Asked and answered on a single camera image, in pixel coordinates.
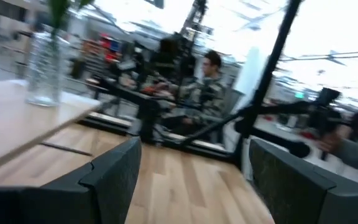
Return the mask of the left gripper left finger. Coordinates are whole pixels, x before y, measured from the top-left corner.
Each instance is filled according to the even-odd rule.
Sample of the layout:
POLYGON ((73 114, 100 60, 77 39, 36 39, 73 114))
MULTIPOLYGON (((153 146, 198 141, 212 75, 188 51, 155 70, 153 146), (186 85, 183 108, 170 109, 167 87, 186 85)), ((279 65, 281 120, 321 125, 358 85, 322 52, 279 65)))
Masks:
POLYGON ((141 140, 133 137, 44 185, 40 224, 124 224, 141 156, 141 140))

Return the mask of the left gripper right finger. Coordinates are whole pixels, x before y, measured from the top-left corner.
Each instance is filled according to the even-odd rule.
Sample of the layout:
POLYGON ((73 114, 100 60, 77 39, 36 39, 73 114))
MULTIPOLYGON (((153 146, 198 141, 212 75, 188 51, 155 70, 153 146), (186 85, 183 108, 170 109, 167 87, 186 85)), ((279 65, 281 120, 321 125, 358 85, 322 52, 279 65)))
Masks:
POLYGON ((261 140, 250 142, 249 158, 275 224, 358 224, 350 180, 261 140))

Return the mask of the diamond-pattern clear glass vase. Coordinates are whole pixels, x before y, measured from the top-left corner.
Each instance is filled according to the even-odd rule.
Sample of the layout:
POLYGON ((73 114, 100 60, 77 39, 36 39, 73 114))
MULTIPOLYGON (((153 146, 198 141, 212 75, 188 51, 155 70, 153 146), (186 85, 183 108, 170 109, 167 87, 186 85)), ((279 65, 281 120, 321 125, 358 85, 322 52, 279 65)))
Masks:
POLYGON ((28 63, 28 103, 46 107, 60 104, 63 63, 58 37, 46 31, 34 34, 28 63))

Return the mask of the wooden shelf with black legs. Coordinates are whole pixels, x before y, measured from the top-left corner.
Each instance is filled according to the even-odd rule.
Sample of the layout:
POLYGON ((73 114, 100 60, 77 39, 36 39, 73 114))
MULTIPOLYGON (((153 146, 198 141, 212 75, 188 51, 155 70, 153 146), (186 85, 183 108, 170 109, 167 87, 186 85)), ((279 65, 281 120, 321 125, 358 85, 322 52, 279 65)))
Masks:
POLYGON ((0 81, 0 166, 84 118, 101 102, 63 92, 57 107, 25 102, 25 82, 0 81))

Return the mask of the person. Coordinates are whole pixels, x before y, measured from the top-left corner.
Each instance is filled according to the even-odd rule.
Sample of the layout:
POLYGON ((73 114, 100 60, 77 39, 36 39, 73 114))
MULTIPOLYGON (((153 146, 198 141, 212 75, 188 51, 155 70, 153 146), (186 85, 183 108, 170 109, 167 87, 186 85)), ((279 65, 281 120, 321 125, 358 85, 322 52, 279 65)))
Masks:
POLYGON ((332 154, 346 165, 358 169, 358 113, 347 123, 337 111, 328 111, 324 119, 326 131, 319 140, 322 160, 332 154))
POLYGON ((182 115, 169 116, 161 121, 170 132, 186 136, 212 124, 214 118, 223 116, 225 87, 221 84, 219 70, 221 56, 215 50, 209 50, 203 59, 204 76, 201 81, 178 86, 170 82, 159 82, 156 90, 178 92, 179 97, 188 100, 197 109, 187 108, 182 115))

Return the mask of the grey office chair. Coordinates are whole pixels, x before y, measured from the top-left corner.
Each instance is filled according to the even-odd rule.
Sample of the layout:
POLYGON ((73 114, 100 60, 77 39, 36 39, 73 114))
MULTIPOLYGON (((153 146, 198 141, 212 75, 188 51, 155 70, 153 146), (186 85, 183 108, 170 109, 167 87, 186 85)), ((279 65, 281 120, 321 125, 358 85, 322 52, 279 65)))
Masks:
MULTIPOLYGON (((223 116, 224 118, 228 117, 235 105, 237 104, 237 101, 242 98, 244 94, 240 91, 237 91, 231 87, 226 88, 225 97, 224 97, 224 109, 223 109, 223 116)), ((226 139, 226 126, 228 123, 224 124, 220 130, 220 137, 221 137, 221 144, 227 148, 228 143, 226 139)))

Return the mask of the black metal rig frame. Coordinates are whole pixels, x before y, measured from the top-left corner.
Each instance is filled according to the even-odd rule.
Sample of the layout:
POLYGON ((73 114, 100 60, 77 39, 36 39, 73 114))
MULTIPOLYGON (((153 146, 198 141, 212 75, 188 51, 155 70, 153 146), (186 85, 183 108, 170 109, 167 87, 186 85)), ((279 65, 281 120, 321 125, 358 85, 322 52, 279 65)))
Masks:
POLYGON ((209 159, 215 159, 234 165, 239 165, 242 159, 243 141, 249 136, 255 136, 288 149, 288 152, 296 157, 306 158, 309 156, 311 148, 306 143, 284 139, 254 127, 256 119, 259 115, 307 114, 309 112, 312 113, 320 109, 320 106, 318 106, 316 103, 306 101, 299 101, 292 104, 280 104, 277 106, 264 106, 262 104, 270 86, 270 82, 272 81, 273 71, 276 69, 277 62, 282 56, 282 51, 290 33, 291 26, 303 1, 304 0, 289 0, 286 7, 285 16, 279 28, 277 39, 272 49, 272 53, 266 62, 259 86, 257 87, 251 102, 243 108, 239 109, 236 113, 228 115, 225 118, 218 120, 214 124, 211 124, 183 139, 163 138, 164 144, 166 144, 171 149, 188 154, 194 154, 209 159), (239 121, 235 123, 235 128, 236 131, 240 134, 240 137, 233 152, 208 148, 206 146, 199 147, 195 144, 195 141, 200 136, 211 134, 212 132, 222 128, 227 123, 230 123, 236 119, 239 119, 239 121))

